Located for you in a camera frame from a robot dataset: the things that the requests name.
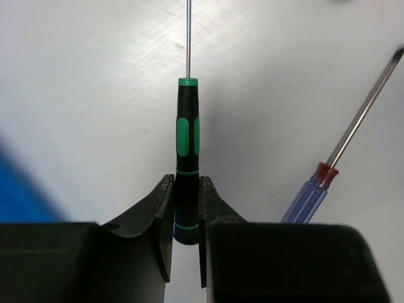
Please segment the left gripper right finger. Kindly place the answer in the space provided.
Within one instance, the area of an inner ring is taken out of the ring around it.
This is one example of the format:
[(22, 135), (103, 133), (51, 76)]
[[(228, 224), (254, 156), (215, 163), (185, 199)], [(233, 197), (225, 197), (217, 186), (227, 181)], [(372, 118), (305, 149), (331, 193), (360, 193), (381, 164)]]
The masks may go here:
[(389, 302), (363, 236), (346, 225), (257, 223), (199, 184), (199, 262), (208, 302)]

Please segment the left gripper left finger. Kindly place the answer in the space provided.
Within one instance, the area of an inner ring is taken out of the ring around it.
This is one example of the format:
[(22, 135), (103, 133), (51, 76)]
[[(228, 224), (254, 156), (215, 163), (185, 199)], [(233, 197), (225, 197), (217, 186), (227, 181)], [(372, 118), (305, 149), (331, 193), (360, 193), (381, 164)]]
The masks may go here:
[(163, 302), (174, 177), (130, 209), (92, 222), (1, 225), (2, 302)]

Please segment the black green precision screwdriver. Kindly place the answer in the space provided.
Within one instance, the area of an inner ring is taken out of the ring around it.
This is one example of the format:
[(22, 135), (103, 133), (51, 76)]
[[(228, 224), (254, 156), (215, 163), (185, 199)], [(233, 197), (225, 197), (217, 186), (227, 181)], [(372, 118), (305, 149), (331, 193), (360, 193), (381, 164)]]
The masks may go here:
[(192, 2), (186, 2), (186, 73), (178, 80), (174, 237), (198, 243), (200, 118), (198, 79), (191, 76)]

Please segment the blue red screwdriver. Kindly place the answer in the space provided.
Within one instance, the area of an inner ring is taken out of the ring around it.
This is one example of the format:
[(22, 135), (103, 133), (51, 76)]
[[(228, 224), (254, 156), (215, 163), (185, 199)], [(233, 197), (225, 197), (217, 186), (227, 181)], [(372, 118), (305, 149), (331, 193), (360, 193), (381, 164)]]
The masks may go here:
[(313, 173), (311, 178), (304, 183), (298, 195), (282, 217), (282, 223), (310, 222), (311, 218), (327, 196), (328, 189), (334, 178), (339, 174), (339, 171), (336, 169), (337, 163), (345, 153), (348, 145), (352, 141), (402, 57), (403, 46), (400, 46), (384, 67), (374, 86), (346, 128), (343, 136), (340, 138), (327, 161), (319, 163), (315, 173)]

